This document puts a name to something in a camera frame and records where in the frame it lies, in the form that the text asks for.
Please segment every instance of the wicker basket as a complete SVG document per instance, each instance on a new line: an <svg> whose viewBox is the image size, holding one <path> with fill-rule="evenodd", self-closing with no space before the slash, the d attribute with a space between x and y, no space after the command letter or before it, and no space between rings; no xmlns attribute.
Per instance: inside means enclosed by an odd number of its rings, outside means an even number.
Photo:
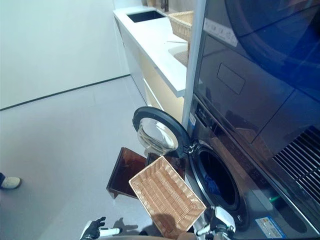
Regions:
<svg viewBox="0 0 320 240"><path fill-rule="evenodd" d="M169 239L186 232L206 209L163 156L131 178L129 184L154 224Z"/></svg>
<svg viewBox="0 0 320 240"><path fill-rule="evenodd" d="M173 34L190 43L194 11L171 13L168 17L172 26Z"/></svg>

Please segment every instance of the metal grille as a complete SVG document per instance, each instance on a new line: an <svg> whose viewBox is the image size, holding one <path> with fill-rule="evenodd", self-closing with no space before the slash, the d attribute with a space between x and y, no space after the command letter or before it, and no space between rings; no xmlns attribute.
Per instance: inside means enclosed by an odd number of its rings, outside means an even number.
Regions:
<svg viewBox="0 0 320 240"><path fill-rule="evenodd" d="M273 160L320 204L320 130L309 127Z"/></svg>

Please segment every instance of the gray floor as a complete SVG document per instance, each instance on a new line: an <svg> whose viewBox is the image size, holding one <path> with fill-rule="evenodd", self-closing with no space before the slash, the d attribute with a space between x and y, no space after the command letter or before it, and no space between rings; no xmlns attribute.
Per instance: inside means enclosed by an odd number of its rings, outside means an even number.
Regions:
<svg viewBox="0 0 320 240"><path fill-rule="evenodd" d="M1 240L76 240L101 216L129 234L150 226L137 199L106 190L121 147L143 154L132 116L144 104L125 77L2 111L0 170L23 183L0 191Z"/></svg>

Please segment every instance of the person's foot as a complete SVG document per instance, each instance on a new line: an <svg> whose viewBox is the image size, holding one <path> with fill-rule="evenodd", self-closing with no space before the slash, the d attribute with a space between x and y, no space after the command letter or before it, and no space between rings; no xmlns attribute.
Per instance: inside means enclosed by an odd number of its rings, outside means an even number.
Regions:
<svg viewBox="0 0 320 240"><path fill-rule="evenodd" d="M8 176L3 180L0 187L2 189L16 189L20 186L20 184L21 179L19 177Z"/></svg>

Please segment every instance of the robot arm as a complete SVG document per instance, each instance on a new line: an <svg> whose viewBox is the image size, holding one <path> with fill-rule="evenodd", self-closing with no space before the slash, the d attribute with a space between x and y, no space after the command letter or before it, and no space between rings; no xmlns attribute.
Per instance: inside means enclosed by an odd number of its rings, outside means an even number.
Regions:
<svg viewBox="0 0 320 240"><path fill-rule="evenodd" d="M236 231L234 218L222 207L211 207L213 210L210 223L196 232L197 236L205 235L207 240L230 240Z"/></svg>
<svg viewBox="0 0 320 240"><path fill-rule="evenodd" d="M101 228L105 225L104 220L106 220L105 216L95 221L88 221L82 231L80 240L94 240L122 232L121 228Z"/></svg>

